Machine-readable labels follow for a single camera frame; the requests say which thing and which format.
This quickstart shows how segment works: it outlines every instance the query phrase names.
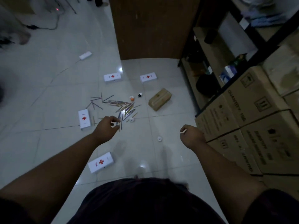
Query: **white tiled floor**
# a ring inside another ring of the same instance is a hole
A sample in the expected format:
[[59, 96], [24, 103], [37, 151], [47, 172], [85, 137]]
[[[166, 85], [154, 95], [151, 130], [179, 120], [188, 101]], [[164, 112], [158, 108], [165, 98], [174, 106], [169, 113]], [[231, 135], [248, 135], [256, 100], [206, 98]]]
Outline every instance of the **white tiled floor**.
[[[184, 124], [195, 125], [195, 109], [176, 67], [178, 60], [121, 61], [110, 7], [97, 8], [86, 0], [69, 1], [77, 15], [62, 0], [66, 13], [57, 30], [31, 31], [28, 44], [12, 45], [0, 52], [0, 81], [6, 88], [0, 106], [0, 187], [94, 130], [95, 126], [83, 131], [78, 127], [77, 112], [86, 108], [90, 96], [114, 94], [111, 99], [123, 101], [135, 96], [135, 105], [141, 105], [136, 108], [135, 122], [123, 122], [123, 130], [90, 158], [110, 151], [115, 164], [95, 174], [86, 167], [53, 223], [66, 223], [96, 186], [135, 174], [187, 182], [192, 193], [224, 217], [198, 159], [179, 138]], [[23, 22], [50, 27], [55, 15], [38, 9], [36, 16], [27, 16]], [[78, 61], [86, 51], [93, 55]], [[103, 75], [121, 67], [123, 81], [103, 82]], [[158, 79], [142, 84], [139, 75], [151, 72]], [[172, 98], [155, 112], [147, 103], [163, 87]], [[96, 123], [105, 115], [117, 115], [116, 107], [101, 101], [96, 104], [104, 109], [88, 107]]]

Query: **black cable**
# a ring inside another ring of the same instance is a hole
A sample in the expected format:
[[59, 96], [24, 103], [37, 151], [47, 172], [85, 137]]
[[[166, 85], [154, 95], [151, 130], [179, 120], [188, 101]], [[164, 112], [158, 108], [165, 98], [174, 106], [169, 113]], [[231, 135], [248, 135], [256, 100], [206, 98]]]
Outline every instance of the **black cable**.
[[54, 0], [54, 1], [58, 4], [59, 7], [62, 7], [62, 9], [63, 9], [63, 13], [62, 14], [57, 14], [56, 25], [55, 25], [54, 28], [44, 28], [44, 27], [35, 26], [33, 24], [32, 25], [25, 25], [25, 24], [23, 24], [23, 26], [25, 26], [25, 27], [27, 27], [28, 29], [31, 29], [31, 30], [36, 30], [36, 29], [56, 30], [58, 28], [59, 18], [60, 18], [61, 15], [63, 15], [65, 13], [65, 9], [64, 9], [63, 5], [61, 3], [59, 3], [59, 1], [57, 1], [57, 0]]

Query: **shelf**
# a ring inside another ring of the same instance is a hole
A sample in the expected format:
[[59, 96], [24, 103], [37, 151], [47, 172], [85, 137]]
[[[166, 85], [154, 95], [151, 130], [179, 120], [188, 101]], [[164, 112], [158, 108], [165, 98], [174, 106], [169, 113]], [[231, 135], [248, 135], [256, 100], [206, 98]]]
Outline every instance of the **shelf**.
[[[243, 3], [241, 0], [231, 0], [234, 6], [228, 5], [230, 13], [233, 15], [233, 17], [237, 20], [239, 23], [243, 16], [241, 15], [242, 11], [247, 11], [249, 6]], [[281, 26], [273, 26], [273, 27], [265, 27], [265, 28], [253, 28], [253, 27], [247, 27], [244, 31], [247, 33], [247, 35], [250, 37], [250, 39], [255, 43], [255, 45], [258, 47], [257, 44], [261, 43], [261, 39], [264, 41], [268, 41], [279, 29]]]
[[189, 62], [187, 62], [187, 61], [185, 60], [185, 58], [182, 58], [181, 61], [182, 61], [183, 67], [184, 67], [184, 69], [185, 69], [185, 71], [186, 71], [186, 74], [187, 74], [189, 83], [190, 83], [190, 85], [191, 85], [192, 91], [193, 91], [193, 93], [194, 93], [196, 102], [197, 102], [199, 108], [202, 109], [210, 99], [209, 99], [208, 97], [202, 95], [202, 94], [201, 94], [200, 92], [198, 92], [198, 90], [196, 89], [196, 82], [197, 82], [197, 80], [199, 79], [199, 77], [198, 77], [198, 76], [192, 76], [192, 75], [191, 75], [191, 67], [190, 67]]
[[227, 66], [230, 61], [235, 59], [234, 55], [231, 53], [225, 41], [219, 34], [216, 36], [212, 44], [207, 44], [204, 42], [204, 38], [207, 34], [206, 28], [194, 27], [193, 31], [219, 82], [219, 85], [223, 87], [224, 84], [219, 78], [219, 75], [223, 71], [224, 67]]

